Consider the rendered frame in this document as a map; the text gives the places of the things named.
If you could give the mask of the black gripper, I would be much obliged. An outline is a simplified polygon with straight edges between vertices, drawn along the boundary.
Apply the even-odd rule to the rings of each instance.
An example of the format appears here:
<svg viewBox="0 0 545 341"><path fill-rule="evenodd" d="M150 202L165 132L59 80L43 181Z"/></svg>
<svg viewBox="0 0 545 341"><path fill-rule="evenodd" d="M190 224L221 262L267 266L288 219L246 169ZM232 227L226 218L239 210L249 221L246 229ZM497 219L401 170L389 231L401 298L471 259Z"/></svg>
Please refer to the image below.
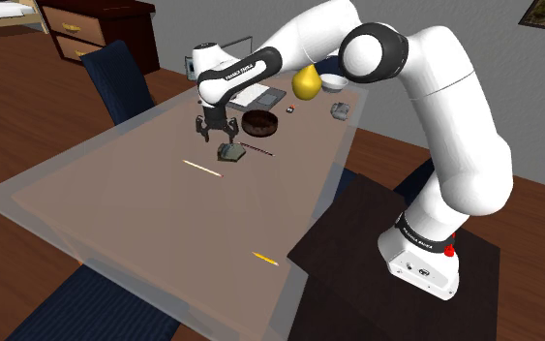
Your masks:
<svg viewBox="0 0 545 341"><path fill-rule="evenodd" d="M235 117L227 120L226 108L220 107L203 107L204 116L198 115L196 118L196 130L204 137L206 142L209 142L209 130L222 130L228 135L228 140L233 143L234 138L238 134L238 123Z"/></svg>

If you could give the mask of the grey-green angular object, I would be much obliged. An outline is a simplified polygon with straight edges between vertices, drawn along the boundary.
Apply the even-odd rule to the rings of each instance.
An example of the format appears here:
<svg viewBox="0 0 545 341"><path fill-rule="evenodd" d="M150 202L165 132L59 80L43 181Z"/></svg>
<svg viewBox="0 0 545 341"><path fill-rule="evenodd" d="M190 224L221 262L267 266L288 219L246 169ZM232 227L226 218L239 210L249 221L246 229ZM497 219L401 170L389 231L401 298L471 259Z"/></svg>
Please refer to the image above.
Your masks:
<svg viewBox="0 0 545 341"><path fill-rule="evenodd" d="M222 162L238 162L246 153L240 143L221 143L217 150L218 160Z"/></svg>

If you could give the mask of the pale cream pencil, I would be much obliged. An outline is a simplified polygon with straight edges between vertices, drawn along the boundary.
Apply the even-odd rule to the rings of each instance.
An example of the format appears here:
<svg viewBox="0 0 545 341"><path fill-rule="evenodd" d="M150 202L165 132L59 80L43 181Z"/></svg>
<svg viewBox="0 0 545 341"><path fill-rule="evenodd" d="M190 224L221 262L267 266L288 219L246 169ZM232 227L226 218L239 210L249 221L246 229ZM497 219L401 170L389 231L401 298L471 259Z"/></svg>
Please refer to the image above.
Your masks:
<svg viewBox="0 0 545 341"><path fill-rule="evenodd" d="M215 175L215 176L217 176L217 177L220 177L220 178L223 178L223 177L224 177L224 175L221 174L221 173L218 173L218 172L216 172L216 171L210 170L210 169L208 169L208 168L206 168L206 167L203 167L203 166L201 166L201 165L195 164L195 163L190 162L190 161L188 161L188 160L182 160L182 162L185 163L185 164L187 164L187 165L189 165L189 166L191 166L191 167L193 167L193 168L196 168L196 169L201 170L201 171L205 171L205 172L210 173L210 174L212 174L212 175Z"/></svg>

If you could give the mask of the dark brown round bowl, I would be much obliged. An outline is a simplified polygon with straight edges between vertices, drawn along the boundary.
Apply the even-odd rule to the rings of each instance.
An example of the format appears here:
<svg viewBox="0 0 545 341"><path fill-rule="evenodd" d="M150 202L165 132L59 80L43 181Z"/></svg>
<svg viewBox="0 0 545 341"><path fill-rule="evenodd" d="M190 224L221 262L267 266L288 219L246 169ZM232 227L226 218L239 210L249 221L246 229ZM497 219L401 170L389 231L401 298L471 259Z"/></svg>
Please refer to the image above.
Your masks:
<svg viewBox="0 0 545 341"><path fill-rule="evenodd" d="M254 109L246 111L241 117L243 131L252 137L266 138L278 130L279 119L270 111Z"/></svg>

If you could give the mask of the dark red pencil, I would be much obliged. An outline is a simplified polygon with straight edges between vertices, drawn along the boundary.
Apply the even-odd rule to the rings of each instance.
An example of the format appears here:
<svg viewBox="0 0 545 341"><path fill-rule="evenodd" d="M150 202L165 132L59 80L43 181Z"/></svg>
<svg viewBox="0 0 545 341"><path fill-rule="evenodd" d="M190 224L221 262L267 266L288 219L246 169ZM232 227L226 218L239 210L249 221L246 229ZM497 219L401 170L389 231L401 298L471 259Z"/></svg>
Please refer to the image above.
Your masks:
<svg viewBox="0 0 545 341"><path fill-rule="evenodd" d="M254 151L256 151L256 152L260 152L260 153L262 153L262 154L265 154L265 155L268 155L268 156L275 157L275 154L274 154L274 153L269 152L269 151L267 151L267 150L264 150L264 149L262 149L262 148L258 148L258 147L252 146L252 145L250 145L250 144L248 144L248 143L246 143L246 142L242 142L242 141L239 141L238 143L239 143L241 146L246 147L246 148L249 148L249 149L252 149L252 150L254 150Z"/></svg>

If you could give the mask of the grey laptop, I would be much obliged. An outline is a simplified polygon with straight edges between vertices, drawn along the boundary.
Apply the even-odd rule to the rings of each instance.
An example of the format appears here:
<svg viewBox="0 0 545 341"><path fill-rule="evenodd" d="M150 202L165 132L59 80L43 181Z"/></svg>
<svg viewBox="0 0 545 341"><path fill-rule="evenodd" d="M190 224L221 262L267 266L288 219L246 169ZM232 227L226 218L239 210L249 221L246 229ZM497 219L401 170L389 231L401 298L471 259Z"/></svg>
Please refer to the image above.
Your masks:
<svg viewBox="0 0 545 341"><path fill-rule="evenodd" d="M253 52L253 37L246 36L224 43L221 48L233 57L246 57ZM235 94L227 106L242 112L253 109L271 110L285 95L283 90L255 83Z"/></svg>

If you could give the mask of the yellow pear-shaped vase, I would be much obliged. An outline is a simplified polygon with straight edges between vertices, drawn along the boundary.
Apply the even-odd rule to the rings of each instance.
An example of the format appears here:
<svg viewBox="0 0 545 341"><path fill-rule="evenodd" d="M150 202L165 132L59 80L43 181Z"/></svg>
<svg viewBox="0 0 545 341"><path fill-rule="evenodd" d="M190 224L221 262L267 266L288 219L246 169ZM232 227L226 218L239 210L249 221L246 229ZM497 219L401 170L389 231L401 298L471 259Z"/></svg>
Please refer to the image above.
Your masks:
<svg viewBox="0 0 545 341"><path fill-rule="evenodd" d="M310 101L321 89L321 78L316 67L311 64L297 72L291 80L291 88L295 97L302 101Z"/></svg>

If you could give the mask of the dark blue chair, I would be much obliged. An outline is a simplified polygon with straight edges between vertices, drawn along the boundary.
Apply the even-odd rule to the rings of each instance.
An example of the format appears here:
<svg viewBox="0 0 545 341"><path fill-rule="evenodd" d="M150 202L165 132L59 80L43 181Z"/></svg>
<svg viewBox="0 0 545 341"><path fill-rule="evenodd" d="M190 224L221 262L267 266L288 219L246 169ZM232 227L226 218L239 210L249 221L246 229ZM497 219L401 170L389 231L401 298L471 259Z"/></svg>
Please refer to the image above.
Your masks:
<svg viewBox="0 0 545 341"><path fill-rule="evenodd" d="M5 341L170 341L180 323L86 265Z"/></svg>
<svg viewBox="0 0 545 341"><path fill-rule="evenodd" d="M399 185L397 185L393 191L403 197L406 205L411 205L427 183L434 170L435 167L433 160L429 158L409 176L407 176ZM334 199L339 198L339 196L356 176L356 172L348 170L347 168L343 169Z"/></svg>
<svg viewBox="0 0 545 341"><path fill-rule="evenodd" d="M127 45L117 40L80 60L115 125L156 106Z"/></svg>

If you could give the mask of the glass top table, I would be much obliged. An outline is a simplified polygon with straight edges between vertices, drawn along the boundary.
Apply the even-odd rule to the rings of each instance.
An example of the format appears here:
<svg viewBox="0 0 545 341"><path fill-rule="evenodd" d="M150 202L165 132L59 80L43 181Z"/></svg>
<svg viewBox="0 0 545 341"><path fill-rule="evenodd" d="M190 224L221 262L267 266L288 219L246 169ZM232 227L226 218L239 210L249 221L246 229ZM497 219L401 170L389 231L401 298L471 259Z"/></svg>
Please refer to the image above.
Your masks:
<svg viewBox="0 0 545 341"><path fill-rule="evenodd" d="M275 157L233 163L191 89L0 183L0 214L213 341L287 341L307 279L288 252L333 202L366 98L287 93L273 136L238 136Z"/></svg>

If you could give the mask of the grey lumpy object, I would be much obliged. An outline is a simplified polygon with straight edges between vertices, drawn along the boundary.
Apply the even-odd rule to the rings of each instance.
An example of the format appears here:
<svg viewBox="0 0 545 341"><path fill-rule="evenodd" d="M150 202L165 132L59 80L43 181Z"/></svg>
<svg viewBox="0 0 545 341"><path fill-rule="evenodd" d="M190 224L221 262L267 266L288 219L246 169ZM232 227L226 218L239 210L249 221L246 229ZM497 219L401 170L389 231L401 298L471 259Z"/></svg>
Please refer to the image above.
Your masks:
<svg viewBox="0 0 545 341"><path fill-rule="evenodd" d="M333 118L346 121L348 119L349 110L350 110L350 106L348 104L339 102L339 103L334 103L331 106L330 113Z"/></svg>

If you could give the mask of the white bowl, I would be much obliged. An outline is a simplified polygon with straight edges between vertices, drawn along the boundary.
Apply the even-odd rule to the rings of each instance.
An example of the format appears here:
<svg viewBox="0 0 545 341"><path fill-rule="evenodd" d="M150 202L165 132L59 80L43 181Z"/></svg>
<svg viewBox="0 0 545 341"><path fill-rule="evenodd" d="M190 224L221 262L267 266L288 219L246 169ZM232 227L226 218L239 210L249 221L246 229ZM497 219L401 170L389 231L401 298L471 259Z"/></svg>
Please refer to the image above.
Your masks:
<svg viewBox="0 0 545 341"><path fill-rule="evenodd" d="M328 93L341 92L348 85L348 79L339 75L322 74L319 77L322 90Z"/></svg>

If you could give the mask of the yellow pencil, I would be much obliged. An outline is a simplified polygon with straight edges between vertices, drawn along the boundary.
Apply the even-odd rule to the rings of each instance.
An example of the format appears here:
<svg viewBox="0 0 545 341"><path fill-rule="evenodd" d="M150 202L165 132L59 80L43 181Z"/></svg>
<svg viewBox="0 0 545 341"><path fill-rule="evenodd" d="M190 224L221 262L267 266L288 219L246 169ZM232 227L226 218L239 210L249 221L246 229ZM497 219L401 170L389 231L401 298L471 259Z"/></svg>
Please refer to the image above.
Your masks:
<svg viewBox="0 0 545 341"><path fill-rule="evenodd" d="M258 259L263 260L263 261L265 261L265 262L267 262L267 263L269 263L269 264L273 264L273 265L275 265L275 266L280 266L278 262L276 262L276 261L274 261L274 260L272 260L272 259L270 259L270 258L267 258L267 257L263 256L263 255L260 254L260 253L252 252L252 254L253 254L255 257L257 257Z"/></svg>

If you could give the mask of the dark wooden chest of drawers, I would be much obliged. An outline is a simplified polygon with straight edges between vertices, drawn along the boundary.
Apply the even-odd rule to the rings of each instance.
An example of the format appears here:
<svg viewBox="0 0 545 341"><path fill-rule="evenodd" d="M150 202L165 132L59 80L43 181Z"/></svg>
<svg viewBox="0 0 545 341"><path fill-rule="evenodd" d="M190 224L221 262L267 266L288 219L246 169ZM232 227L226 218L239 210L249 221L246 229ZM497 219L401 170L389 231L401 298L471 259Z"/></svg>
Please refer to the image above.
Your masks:
<svg viewBox="0 0 545 341"><path fill-rule="evenodd" d="M78 64L84 54L123 41L141 72L160 69L152 17L139 0L36 0L61 59Z"/></svg>

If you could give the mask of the dark robot stand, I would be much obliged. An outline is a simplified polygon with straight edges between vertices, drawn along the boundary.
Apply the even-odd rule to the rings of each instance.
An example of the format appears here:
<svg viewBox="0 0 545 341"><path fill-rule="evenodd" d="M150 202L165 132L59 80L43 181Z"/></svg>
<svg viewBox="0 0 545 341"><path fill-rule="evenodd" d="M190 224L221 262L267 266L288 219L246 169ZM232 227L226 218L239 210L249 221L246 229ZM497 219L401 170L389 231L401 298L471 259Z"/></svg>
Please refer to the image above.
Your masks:
<svg viewBox="0 0 545 341"><path fill-rule="evenodd" d="M500 248L456 233L457 293L443 301L389 273L378 236L404 199L356 175L288 253L308 273L288 341L497 341Z"/></svg>

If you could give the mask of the bed with pale frame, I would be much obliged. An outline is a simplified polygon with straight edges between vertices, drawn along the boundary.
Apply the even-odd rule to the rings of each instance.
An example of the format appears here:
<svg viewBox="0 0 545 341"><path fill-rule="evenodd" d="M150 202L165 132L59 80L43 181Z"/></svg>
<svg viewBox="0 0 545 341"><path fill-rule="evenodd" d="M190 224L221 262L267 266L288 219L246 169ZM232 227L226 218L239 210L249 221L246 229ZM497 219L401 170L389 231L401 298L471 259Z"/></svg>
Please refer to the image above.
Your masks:
<svg viewBox="0 0 545 341"><path fill-rule="evenodd" d="M0 0L0 27L17 25L49 33L37 0Z"/></svg>

